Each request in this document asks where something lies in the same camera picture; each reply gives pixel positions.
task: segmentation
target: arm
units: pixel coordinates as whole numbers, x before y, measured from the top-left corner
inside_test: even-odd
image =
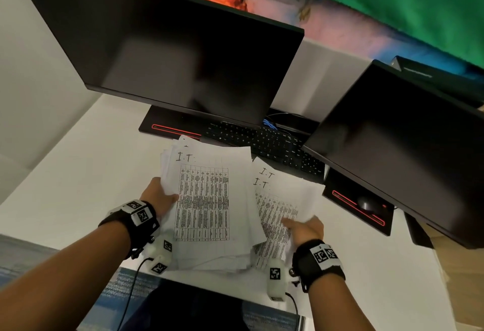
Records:
[[[291,230],[296,247],[312,239],[323,240],[324,225],[316,216],[305,223],[285,218],[282,223]],[[314,281],[309,302],[317,331],[375,331],[338,275],[329,273]]]
[[[163,216],[178,195],[167,196],[153,178],[141,200]],[[0,292],[0,325],[6,331],[74,330],[130,250],[120,222],[101,225]]]

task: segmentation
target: forearm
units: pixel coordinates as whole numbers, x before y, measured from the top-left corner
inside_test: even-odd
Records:
[[[317,331],[375,331],[338,275],[317,279],[309,289],[309,301]]]
[[[130,250],[123,224],[104,224],[0,292],[9,331],[75,330]]]

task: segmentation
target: qr code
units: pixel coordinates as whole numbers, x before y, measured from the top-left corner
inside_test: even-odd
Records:
[[[329,258],[338,258],[336,253],[331,248],[327,248],[327,249],[325,249],[325,251],[328,254]]]
[[[324,262],[328,259],[328,256],[323,250],[314,252],[313,256],[316,259],[316,261],[318,261],[318,263]]]
[[[137,212],[136,214],[138,215],[139,221],[141,221],[142,223],[144,223],[145,221],[147,221],[149,219],[148,214],[144,210],[141,210],[140,212]]]
[[[156,265],[152,267],[152,271],[154,271],[157,274],[161,274],[167,268],[168,268],[167,266],[163,265],[161,262],[158,262]]]
[[[131,201],[131,202],[128,202],[126,204],[126,206],[129,206],[130,208],[132,208],[133,210],[136,210],[137,208],[140,208],[142,207],[143,205],[137,203],[136,201]]]
[[[163,242],[163,248],[171,252],[171,243],[168,241]]]
[[[281,269],[278,267],[271,267],[269,273],[269,279],[281,280]]]

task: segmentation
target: wristband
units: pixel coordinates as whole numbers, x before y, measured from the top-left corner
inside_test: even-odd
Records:
[[[121,222],[128,230],[131,249],[126,259],[138,257],[143,247],[153,240],[154,231],[160,227],[154,207],[140,200],[132,200],[112,209],[99,226],[112,221]]]
[[[292,256],[292,269],[300,277],[302,290],[307,293],[312,283],[333,273],[346,280],[343,265],[329,244],[312,239],[300,245]]]

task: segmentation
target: brown surface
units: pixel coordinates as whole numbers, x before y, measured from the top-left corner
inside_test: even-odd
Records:
[[[428,225],[443,270],[456,322],[484,328],[484,249],[468,250]]]

